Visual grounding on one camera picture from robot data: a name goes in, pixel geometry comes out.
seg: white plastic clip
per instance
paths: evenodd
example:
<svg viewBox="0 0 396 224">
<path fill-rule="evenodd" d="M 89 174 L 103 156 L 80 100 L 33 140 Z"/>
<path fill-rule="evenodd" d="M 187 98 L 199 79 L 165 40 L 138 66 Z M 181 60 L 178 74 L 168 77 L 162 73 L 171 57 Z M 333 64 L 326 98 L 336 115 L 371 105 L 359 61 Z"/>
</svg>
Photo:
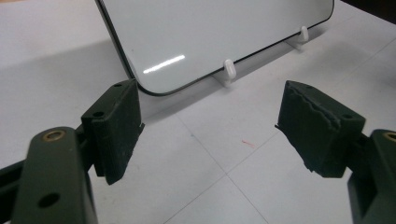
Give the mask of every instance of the white plastic clip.
<svg viewBox="0 0 396 224">
<path fill-rule="evenodd" d="M 301 46 L 308 42 L 309 33 L 306 26 L 301 27 L 301 33 L 299 35 L 293 36 L 286 40 L 286 43 L 290 44 L 297 50 L 301 50 Z"/>
<path fill-rule="evenodd" d="M 230 87 L 231 81 L 236 77 L 236 69 L 233 65 L 233 60 L 227 59 L 224 62 L 224 72 L 217 73 L 214 75 L 214 77 L 225 88 Z"/>
</svg>

